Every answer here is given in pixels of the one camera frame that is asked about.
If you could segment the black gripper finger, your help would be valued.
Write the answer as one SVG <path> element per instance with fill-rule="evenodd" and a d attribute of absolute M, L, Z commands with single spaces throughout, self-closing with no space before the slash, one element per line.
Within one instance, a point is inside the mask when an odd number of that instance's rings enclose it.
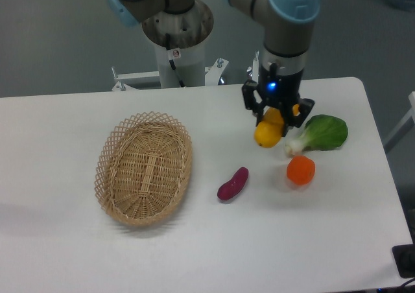
<path fill-rule="evenodd" d="M 255 125 L 257 126 L 263 119 L 265 102 L 262 100 L 258 102 L 255 98 L 255 92 L 257 91 L 258 83 L 253 80 L 247 80 L 241 90 L 243 93 L 243 100 L 245 108 L 252 112 L 253 116 L 256 118 Z"/>
<path fill-rule="evenodd" d="M 296 115 L 293 112 L 293 105 L 286 104 L 285 102 L 281 105 L 281 116 L 284 120 L 283 137 L 287 135 L 291 128 L 299 128 L 304 123 L 314 104 L 315 101 L 312 99 L 299 99 L 298 114 Z"/>

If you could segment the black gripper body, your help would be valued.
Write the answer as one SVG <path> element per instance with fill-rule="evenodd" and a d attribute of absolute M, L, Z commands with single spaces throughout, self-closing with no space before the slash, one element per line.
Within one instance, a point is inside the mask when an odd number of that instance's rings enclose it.
<path fill-rule="evenodd" d="M 293 106 L 299 102 L 303 69 L 291 75 L 279 75 L 273 63 L 269 69 L 259 65 L 258 93 L 266 106 L 279 109 L 279 104 Z"/>

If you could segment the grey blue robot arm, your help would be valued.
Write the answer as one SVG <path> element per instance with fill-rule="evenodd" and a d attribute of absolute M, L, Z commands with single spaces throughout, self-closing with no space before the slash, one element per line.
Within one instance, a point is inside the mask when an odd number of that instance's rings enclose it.
<path fill-rule="evenodd" d="M 243 87 L 244 104 L 258 121 L 267 107 L 280 111 L 283 133 L 300 127 L 314 101 L 300 97 L 307 51 L 320 0 L 224 0 L 265 31 L 263 52 Z M 126 26 L 141 25 L 160 52 L 158 70 L 165 88 L 204 84 L 204 57 L 198 51 L 213 30 L 213 14 L 200 0 L 107 0 Z"/>

